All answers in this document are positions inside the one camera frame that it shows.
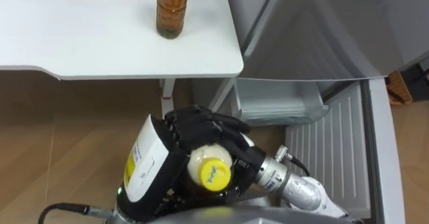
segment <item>black robotic fingers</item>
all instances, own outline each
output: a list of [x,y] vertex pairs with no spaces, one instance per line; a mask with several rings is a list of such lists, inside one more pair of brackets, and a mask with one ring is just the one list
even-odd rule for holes
[[179,146],[192,151],[206,144],[218,143],[234,155],[249,147],[242,133],[250,127],[234,117],[214,113],[198,105],[171,111],[164,120]]

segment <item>bottle cap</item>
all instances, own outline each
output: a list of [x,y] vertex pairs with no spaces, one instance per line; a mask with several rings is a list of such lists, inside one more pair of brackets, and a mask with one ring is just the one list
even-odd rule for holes
[[231,170],[218,158],[207,158],[201,162],[198,169],[201,185],[210,191],[220,191],[228,186],[231,180]]

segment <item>white table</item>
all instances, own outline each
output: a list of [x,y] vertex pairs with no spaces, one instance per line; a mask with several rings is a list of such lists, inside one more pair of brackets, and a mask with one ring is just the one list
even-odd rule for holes
[[156,31],[156,0],[0,0],[0,70],[64,80],[163,78],[168,110],[175,78],[242,69],[228,0],[188,0],[175,40]]

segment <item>refrigerator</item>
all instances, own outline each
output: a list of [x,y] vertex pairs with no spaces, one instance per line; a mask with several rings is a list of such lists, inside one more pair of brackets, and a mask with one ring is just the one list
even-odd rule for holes
[[[429,10],[422,7],[429,2],[229,3],[244,69],[239,78],[192,80],[195,103],[236,115],[244,105],[238,94],[243,90],[237,88],[241,79],[313,82],[328,110],[314,121],[286,125],[284,144],[323,183],[329,197],[352,215],[366,223],[405,223],[400,165],[383,77],[428,54]],[[409,20],[404,24],[400,16],[405,13]],[[420,34],[404,33],[412,29]],[[266,95],[253,93],[247,96],[255,99],[246,97],[246,101],[262,105],[276,101],[275,93],[272,98]]]

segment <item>robot finger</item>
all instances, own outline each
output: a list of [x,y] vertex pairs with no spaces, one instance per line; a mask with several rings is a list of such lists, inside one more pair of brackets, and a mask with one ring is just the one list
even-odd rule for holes
[[215,122],[206,121],[199,125],[189,126],[184,129],[177,129],[178,142],[181,148],[188,151],[195,150],[206,144],[219,142],[221,140],[221,126]]
[[213,113],[212,118],[213,120],[222,123],[225,127],[234,129],[235,131],[239,131],[241,133],[250,133],[250,126],[247,123],[236,119],[235,117]]
[[171,124],[177,121],[182,121],[184,119],[189,118],[190,116],[198,115],[201,113],[209,114],[209,113],[212,113],[212,111],[208,110],[205,107],[201,107],[199,105],[191,105],[189,107],[184,107],[184,108],[173,110],[166,113],[164,119]]
[[180,144],[187,150],[194,150],[204,144],[214,142],[222,144],[228,141],[229,145],[233,143],[241,151],[246,151],[249,147],[249,144],[240,132],[230,129],[227,126],[221,126],[214,121],[206,121],[199,125],[180,129],[178,135],[180,136]]
[[234,117],[216,114],[216,113],[207,112],[207,111],[201,112],[196,115],[179,118],[173,124],[174,124],[174,127],[180,131],[181,129],[193,127],[195,125],[200,125],[205,121],[215,121],[219,125],[228,127],[229,129],[232,129],[234,131],[238,131],[241,133],[250,132],[250,127],[246,123],[243,123],[242,121]]

